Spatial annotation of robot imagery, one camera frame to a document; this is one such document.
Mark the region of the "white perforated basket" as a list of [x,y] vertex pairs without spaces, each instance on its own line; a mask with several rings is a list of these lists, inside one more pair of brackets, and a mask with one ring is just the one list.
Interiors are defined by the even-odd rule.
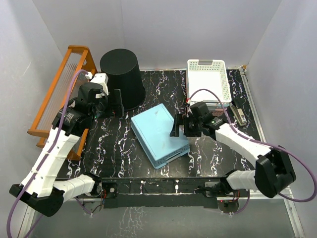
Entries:
[[231,103],[230,85],[223,60],[187,60],[187,97],[192,102]]

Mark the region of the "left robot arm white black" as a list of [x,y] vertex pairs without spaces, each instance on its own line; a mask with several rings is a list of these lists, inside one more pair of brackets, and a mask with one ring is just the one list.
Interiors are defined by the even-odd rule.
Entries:
[[9,193],[37,212],[53,216],[62,204],[82,194],[96,198],[102,193],[101,179],[91,173],[57,181],[62,164],[74,145],[99,117],[123,115],[121,91],[106,93],[103,86],[88,82],[79,87],[77,97],[67,96],[52,122],[47,143],[28,176],[11,186]]

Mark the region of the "large black plastic bucket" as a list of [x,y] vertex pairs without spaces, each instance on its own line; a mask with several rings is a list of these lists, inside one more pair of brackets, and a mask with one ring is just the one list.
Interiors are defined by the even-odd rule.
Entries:
[[108,90],[121,90],[125,111],[140,106],[146,97],[136,55],[128,49],[114,49],[100,59],[102,73],[108,76]]

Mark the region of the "light blue perforated basket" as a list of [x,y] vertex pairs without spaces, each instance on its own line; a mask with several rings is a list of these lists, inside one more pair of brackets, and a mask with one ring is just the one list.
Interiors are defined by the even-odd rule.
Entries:
[[171,137],[174,118],[164,104],[154,106],[131,118],[131,128],[155,169],[159,169],[190,151],[188,138],[179,131]]

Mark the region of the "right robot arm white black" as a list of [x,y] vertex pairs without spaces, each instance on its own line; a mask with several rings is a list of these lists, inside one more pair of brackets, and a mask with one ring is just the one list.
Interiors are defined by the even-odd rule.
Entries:
[[253,138],[232,129],[227,118],[214,117],[204,102],[188,106],[184,114],[174,116],[171,137],[209,136],[236,151],[254,169],[252,171],[232,170],[220,179],[221,192],[228,197],[238,190],[258,190],[273,198],[296,180],[290,158],[281,148],[255,143]]

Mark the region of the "dark blue perforated basket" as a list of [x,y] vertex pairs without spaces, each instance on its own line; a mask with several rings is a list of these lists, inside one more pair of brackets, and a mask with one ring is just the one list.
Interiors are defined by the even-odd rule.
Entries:
[[225,105],[223,108],[220,105],[208,105],[208,110],[210,112],[214,112],[214,111],[223,111],[223,110],[227,110],[227,108],[229,107],[229,105]]

